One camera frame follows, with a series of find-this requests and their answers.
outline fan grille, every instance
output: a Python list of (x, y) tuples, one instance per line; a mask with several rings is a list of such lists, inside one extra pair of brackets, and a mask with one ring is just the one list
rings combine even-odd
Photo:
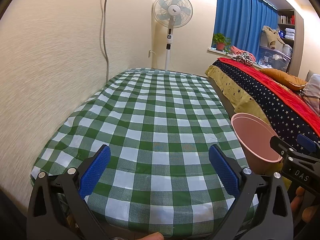
[[(168, 19), (161, 19), (159, 18), (159, 16), (161, 15), (165, 15), (167, 13), (167, 10), (165, 10), (159, 3), (160, 0), (156, 0), (153, 3), (152, 6), (152, 12), (153, 12), (153, 16), (154, 18), (157, 20), (158, 23), (160, 23), (161, 25), (168, 27), (169, 26), (169, 18)], [(166, 5), (170, 6), (172, 3), (172, 0), (164, 0), (164, 2), (166, 3)], [(177, 2), (177, 5), (182, 8), (185, 7), (187, 9), (185, 9), (186, 11), (188, 11), (188, 14), (186, 12), (184, 12), (183, 10), (180, 13), (181, 16), (181, 23), (180, 24), (175, 24), (173, 26), (173, 28), (180, 28), (184, 25), (186, 25), (190, 19), (192, 18), (192, 14), (193, 14), (193, 10), (192, 10), (192, 5), (190, 3), (189, 0), (180, 0)]]

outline bed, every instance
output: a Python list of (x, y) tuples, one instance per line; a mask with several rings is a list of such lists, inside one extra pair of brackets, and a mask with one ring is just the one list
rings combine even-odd
[(319, 116), (298, 95), (265, 74), (227, 58), (219, 58), (206, 74), (235, 113), (259, 117), (299, 152), (308, 154), (297, 143), (298, 134), (320, 143)]
[[(131, 69), (74, 111), (45, 145), (31, 179), (78, 167), (103, 144), (111, 160), (85, 198), (100, 221), (144, 233), (213, 231), (234, 198), (208, 158), (217, 143), (247, 167), (228, 114), (206, 78)], [(246, 220), (257, 205), (254, 198)]]

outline red blanket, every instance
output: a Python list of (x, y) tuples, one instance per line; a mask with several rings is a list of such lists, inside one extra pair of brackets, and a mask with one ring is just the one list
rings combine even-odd
[(223, 63), (237, 67), (277, 95), (288, 107), (299, 115), (320, 137), (320, 118), (319, 116), (295, 93), (287, 91), (276, 83), (272, 78), (261, 73), (253, 67), (248, 67), (229, 58), (219, 58)]

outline metal screw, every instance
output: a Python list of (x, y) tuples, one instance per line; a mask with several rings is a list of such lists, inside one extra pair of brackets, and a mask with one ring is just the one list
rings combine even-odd
[(43, 178), (45, 176), (45, 172), (44, 171), (41, 171), (39, 174), (38, 174), (38, 177), (39, 178)]
[(275, 172), (275, 173), (273, 174), (273, 176), (275, 176), (277, 179), (281, 178), (281, 175), (280, 175), (279, 172)]
[(249, 168), (244, 168), (243, 169), (243, 173), (247, 174), (247, 175), (250, 175), (252, 173), (252, 171)]
[(75, 173), (76, 173), (76, 168), (68, 169), (68, 174), (75, 174)]

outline plaid fabric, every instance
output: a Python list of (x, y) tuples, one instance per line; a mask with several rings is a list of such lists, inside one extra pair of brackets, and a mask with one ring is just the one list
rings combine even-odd
[(132, 69), (76, 109), (46, 144), (31, 175), (61, 174), (107, 144), (110, 163), (85, 198), (100, 219), (165, 236), (203, 235), (213, 231), (234, 200), (210, 164), (208, 148), (214, 143), (247, 166), (228, 115), (205, 78)]
[(320, 115), (320, 75), (313, 74), (302, 90), (301, 96), (308, 106)]

